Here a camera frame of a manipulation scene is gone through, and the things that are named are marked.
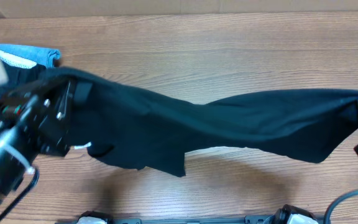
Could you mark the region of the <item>white mesh garment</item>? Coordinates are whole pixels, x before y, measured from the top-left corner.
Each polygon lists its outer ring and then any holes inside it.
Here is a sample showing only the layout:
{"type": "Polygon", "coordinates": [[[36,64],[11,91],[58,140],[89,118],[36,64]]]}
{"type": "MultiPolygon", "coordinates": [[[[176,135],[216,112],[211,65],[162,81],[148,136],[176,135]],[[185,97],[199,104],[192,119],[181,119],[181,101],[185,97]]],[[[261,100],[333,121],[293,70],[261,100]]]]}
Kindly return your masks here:
{"type": "Polygon", "coordinates": [[[0,59],[6,64],[18,68],[30,69],[37,65],[37,62],[4,52],[2,50],[0,50],[0,59]]]}

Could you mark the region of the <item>black t-shirt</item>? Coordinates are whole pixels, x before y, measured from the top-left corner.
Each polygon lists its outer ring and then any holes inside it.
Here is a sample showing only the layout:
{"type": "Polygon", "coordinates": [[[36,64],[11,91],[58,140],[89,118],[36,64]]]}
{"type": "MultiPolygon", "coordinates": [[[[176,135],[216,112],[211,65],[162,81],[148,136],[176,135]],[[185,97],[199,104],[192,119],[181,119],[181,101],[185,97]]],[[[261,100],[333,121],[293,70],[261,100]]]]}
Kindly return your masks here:
{"type": "Polygon", "coordinates": [[[185,175],[185,154],[210,147],[252,148],[320,163],[358,129],[358,90],[273,90],[197,105],[74,68],[43,80],[91,84],[75,93],[69,143],[110,166],[185,175]]]}

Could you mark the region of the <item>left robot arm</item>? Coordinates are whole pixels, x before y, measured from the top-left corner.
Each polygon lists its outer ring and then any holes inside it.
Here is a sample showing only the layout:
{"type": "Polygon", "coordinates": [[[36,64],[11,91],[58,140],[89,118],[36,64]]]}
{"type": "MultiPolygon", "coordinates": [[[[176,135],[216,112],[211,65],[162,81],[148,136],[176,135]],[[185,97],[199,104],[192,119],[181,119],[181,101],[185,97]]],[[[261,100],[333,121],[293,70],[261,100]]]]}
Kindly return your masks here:
{"type": "Polygon", "coordinates": [[[70,150],[68,120],[76,84],[72,78],[37,80],[0,97],[0,204],[25,173],[33,175],[0,221],[37,185],[40,172],[34,159],[39,154],[64,157],[70,150]]]}

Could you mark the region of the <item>folded light blue garment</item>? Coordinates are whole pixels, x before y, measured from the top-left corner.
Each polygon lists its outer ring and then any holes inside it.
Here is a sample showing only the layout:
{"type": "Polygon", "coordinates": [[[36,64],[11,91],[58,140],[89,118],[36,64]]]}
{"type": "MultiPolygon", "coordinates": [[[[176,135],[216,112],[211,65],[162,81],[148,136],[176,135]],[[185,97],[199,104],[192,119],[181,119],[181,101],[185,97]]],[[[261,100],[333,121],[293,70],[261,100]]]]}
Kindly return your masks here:
{"type": "Polygon", "coordinates": [[[55,62],[60,59],[60,51],[58,49],[29,45],[0,44],[0,50],[32,60],[46,68],[55,67],[55,62]]]}

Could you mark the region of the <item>folded black garment on stack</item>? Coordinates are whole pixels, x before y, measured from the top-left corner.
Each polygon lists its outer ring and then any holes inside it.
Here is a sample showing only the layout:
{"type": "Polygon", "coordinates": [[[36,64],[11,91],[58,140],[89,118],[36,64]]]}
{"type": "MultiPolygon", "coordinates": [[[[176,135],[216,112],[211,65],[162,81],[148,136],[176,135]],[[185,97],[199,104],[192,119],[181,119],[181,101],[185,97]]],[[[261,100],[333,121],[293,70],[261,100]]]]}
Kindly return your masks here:
{"type": "Polygon", "coordinates": [[[8,82],[0,86],[0,96],[5,94],[5,92],[16,88],[19,85],[30,83],[39,78],[39,75],[42,71],[47,68],[43,65],[37,64],[32,68],[20,68],[12,65],[8,65],[3,62],[5,71],[8,76],[8,82]]]}

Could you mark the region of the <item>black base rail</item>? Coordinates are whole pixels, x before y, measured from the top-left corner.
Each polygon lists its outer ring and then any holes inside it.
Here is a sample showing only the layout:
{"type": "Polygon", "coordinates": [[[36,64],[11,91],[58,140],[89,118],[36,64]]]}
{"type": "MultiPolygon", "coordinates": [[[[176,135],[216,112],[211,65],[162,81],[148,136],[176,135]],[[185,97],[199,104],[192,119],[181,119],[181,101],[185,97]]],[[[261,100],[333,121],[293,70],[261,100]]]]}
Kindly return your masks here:
{"type": "Polygon", "coordinates": [[[83,214],[83,220],[58,220],[58,224],[75,223],[111,223],[111,224],[263,224],[271,223],[274,215],[246,215],[240,218],[188,218],[144,220],[140,218],[113,218],[105,213],[88,212],[83,214]]]}

